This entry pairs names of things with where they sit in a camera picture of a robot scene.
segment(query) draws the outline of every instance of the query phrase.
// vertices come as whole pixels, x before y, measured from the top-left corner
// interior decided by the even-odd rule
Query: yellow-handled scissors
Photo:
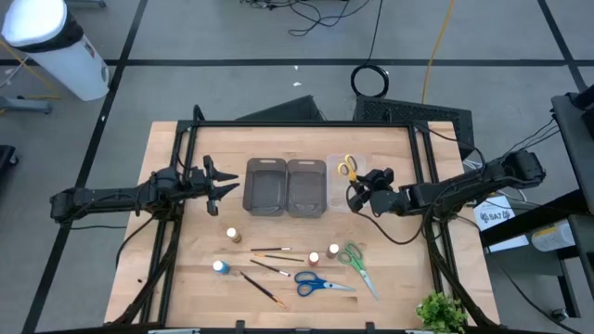
[[[352,155],[347,154],[344,156],[344,162],[338,165],[338,173],[348,176],[349,181],[356,181],[356,160]]]

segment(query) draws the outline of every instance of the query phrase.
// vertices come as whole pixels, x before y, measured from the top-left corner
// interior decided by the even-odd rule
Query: trash can lid
[[[64,0],[14,0],[5,15],[2,35],[12,46],[45,42],[64,27]]]

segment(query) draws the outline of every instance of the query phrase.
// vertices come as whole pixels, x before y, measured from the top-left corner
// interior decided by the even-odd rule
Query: yellow cable
[[[425,91],[427,90],[427,83],[429,82],[429,73],[431,71],[431,65],[433,64],[433,59],[437,54],[437,50],[439,49],[439,45],[442,43],[442,39],[444,38],[444,33],[446,32],[447,23],[449,22],[449,16],[452,14],[452,7],[454,6],[454,0],[449,0],[449,6],[447,7],[447,14],[445,14],[444,24],[442,25],[442,30],[439,32],[439,37],[437,37],[437,42],[435,43],[435,47],[433,48],[433,52],[431,53],[431,58],[429,58],[429,63],[427,64],[427,70],[425,71],[425,80],[423,81],[423,94],[420,98],[420,103],[425,104]]]
[[[20,62],[20,64],[27,69],[27,71],[29,71],[35,78],[39,79],[42,81],[42,83],[45,84],[45,86],[47,86],[47,88],[49,88],[52,92],[56,93],[56,88],[54,87],[53,84],[51,84],[46,78],[44,78],[43,76],[37,74],[36,71],[34,71],[32,68],[29,67],[29,65],[27,65],[20,57],[19,55],[17,55],[14,51],[12,51],[12,49],[6,45],[6,43],[4,43],[4,41],[0,41],[0,44],[2,44],[2,46],[12,55],[12,57],[14,57],[16,60],[18,60]],[[59,96],[47,96],[46,98],[53,98],[53,99],[59,99]]]

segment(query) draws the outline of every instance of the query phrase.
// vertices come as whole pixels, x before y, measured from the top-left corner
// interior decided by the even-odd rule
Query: wooden table
[[[175,126],[175,122],[152,124],[139,182],[148,179],[150,172],[169,164]],[[431,127],[442,135],[455,136],[449,122],[431,123]],[[420,135],[418,138],[424,158]],[[436,135],[432,135],[432,142],[440,179],[462,173],[457,144]],[[423,237],[406,246],[396,246],[367,220],[330,209],[319,219],[291,218],[286,213],[281,217],[254,217],[242,209],[246,162],[250,158],[325,160],[329,154],[345,152],[365,156],[368,170],[392,167],[394,187],[416,182],[407,129],[200,128],[194,164],[201,167],[201,157],[210,154],[219,171],[239,176],[241,186],[220,202],[217,217],[206,212],[205,199],[186,202],[167,326],[232,328],[236,320],[245,320],[247,328],[363,328],[365,322],[372,321],[376,328],[420,328],[415,308],[433,289]],[[362,212],[370,214],[369,208]],[[473,219],[470,209],[464,209],[460,215]],[[140,217],[132,214],[126,235],[147,219],[146,213]],[[420,216],[384,214],[378,221],[393,238],[403,240],[417,230]],[[113,283],[106,321],[120,315],[142,287],[140,282],[146,281],[156,226],[151,224],[126,245]],[[243,236],[239,244],[226,236],[226,229],[231,226]],[[498,322],[477,230],[461,221],[452,222],[449,228],[460,282],[485,314]],[[329,281],[356,288],[356,292],[325,289],[300,297],[292,277],[286,278],[250,262],[254,259],[250,248],[292,247],[282,254],[305,259],[311,251],[323,254],[330,243],[342,246],[347,240],[362,248],[369,277],[380,295],[378,302],[361,276],[337,259],[329,260],[322,255],[315,271]],[[212,267],[215,260],[230,263],[231,275],[216,274]],[[306,263],[260,260],[292,274],[310,269]],[[239,270],[272,291],[288,310],[278,307],[239,276]],[[161,287],[155,289],[154,296],[151,319],[156,319]]]

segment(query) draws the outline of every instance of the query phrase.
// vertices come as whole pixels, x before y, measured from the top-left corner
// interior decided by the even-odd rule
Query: white bottle
[[[575,245],[572,228],[567,220],[537,231],[532,235],[532,244],[539,251],[555,251]]]

